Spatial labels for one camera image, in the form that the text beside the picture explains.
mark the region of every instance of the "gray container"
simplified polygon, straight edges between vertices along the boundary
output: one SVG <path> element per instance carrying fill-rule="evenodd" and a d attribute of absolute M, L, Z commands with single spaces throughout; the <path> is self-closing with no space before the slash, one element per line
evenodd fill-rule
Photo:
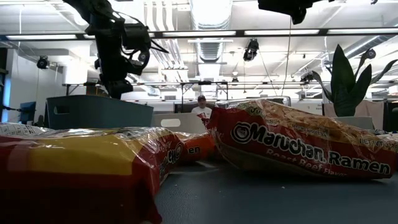
<path fill-rule="evenodd" d="M 49 128 L 150 127 L 154 108 L 92 95 L 47 98 Z"/>

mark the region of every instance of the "man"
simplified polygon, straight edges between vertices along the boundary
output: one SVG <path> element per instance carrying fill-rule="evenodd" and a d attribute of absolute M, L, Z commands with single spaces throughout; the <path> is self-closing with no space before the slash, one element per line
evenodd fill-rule
<path fill-rule="evenodd" d="M 206 107 L 206 97 L 201 95 L 198 97 L 198 104 L 199 106 L 195 107 L 192 109 L 192 113 L 195 114 L 202 114 L 204 113 L 206 115 L 206 118 L 210 118 L 211 115 L 211 109 Z"/>

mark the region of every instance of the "instant ramen package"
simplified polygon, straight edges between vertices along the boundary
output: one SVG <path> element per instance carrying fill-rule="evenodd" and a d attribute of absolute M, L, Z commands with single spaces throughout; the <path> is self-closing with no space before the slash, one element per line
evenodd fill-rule
<path fill-rule="evenodd" d="M 214 108 L 207 126 L 233 165 L 271 174 L 390 178 L 398 143 L 267 100 Z"/>
<path fill-rule="evenodd" d="M 0 136 L 1 223 L 160 223 L 154 195 L 187 139 L 164 128 Z"/>

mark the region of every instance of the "potted plant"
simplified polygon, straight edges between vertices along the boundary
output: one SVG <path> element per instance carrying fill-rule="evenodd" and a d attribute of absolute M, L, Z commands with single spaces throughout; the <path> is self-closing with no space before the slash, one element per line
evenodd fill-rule
<path fill-rule="evenodd" d="M 384 70 L 374 77 L 372 77 L 372 65 L 368 65 L 357 80 L 359 70 L 364 65 L 365 60 L 373 57 L 374 51 L 372 49 L 368 49 L 363 53 L 358 69 L 356 73 L 354 73 L 343 49 L 340 45 L 337 45 L 333 56 L 332 68 L 328 68 L 331 73 L 331 91 L 326 89 L 322 83 L 321 76 L 317 72 L 312 71 L 313 79 L 321 85 L 325 96 L 333 102 L 333 107 L 338 117 L 354 116 L 355 108 L 362 102 L 369 85 L 379 81 L 380 78 L 391 69 L 393 64 L 398 61 L 392 60 L 389 62 Z"/>

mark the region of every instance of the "ceiling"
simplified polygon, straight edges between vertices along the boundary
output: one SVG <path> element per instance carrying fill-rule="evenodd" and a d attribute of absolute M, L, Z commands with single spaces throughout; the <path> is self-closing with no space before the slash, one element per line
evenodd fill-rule
<path fill-rule="evenodd" d="M 192 20 L 189 11 L 188 0 L 171 0 L 173 4 L 173 25 L 177 30 L 192 30 Z M 77 33 L 83 32 L 86 24 L 81 23 L 73 9 L 60 1 L 36 1 L 39 4 L 17 4 L 11 1 L 0 0 L 0 34 L 43 34 L 43 33 Z M 156 3 L 154 0 L 154 21 L 157 18 Z M 292 29 L 308 28 L 337 28 L 337 27 L 388 27 L 391 21 L 397 19 L 396 10 L 398 1 L 383 1 L 370 5 L 370 0 L 346 0 L 328 3 L 322 1 L 316 3 L 307 12 L 305 20 Z M 230 29 L 289 29 L 290 17 L 269 11 L 258 9 L 257 1 L 237 0 L 233 2 Z M 250 38 L 226 38 L 221 61 L 226 64 L 221 66 L 220 80 L 231 81 L 233 71 L 238 72 L 239 81 L 283 82 L 284 80 L 299 81 L 303 74 L 303 67 L 322 72 L 321 60 L 314 60 L 324 52 L 333 53 L 337 44 L 343 49 L 364 41 L 363 36 L 332 36 L 332 37 L 260 37 L 259 53 L 251 62 L 244 62 L 243 52 Z M 188 68 L 189 79 L 198 78 L 197 53 L 195 44 L 189 44 L 189 39 L 178 39 L 181 58 Z M 17 47 L 17 43 L 5 42 L 3 46 Z M 80 50 L 89 48 L 90 53 Z M 51 41 L 51 42 L 21 42 L 21 49 L 34 52 L 36 49 L 68 49 L 86 62 L 95 60 L 96 46 L 94 41 Z M 398 38 L 392 38 L 374 48 L 377 57 L 372 61 L 373 70 L 382 70 L 390 60 L 398 58 Z M 353 67 L 358 64 L 358 59 L 350 60 Z M 147 81 L 157 81 L 159 62 L 155 57 L 144 70 Z M 327 73 L 322 73 L 323 78 L 330 79 Z M 384 77 L 383 80 L 398 78 L 394 72 Z M 258 88 L 258 86 L 245 86 L 245 88 Z M 380 86 L 375 86 L 371 91 L 380 91 Z M 275 95 L 273 90 L 265 90 L 265 94 Z"/>

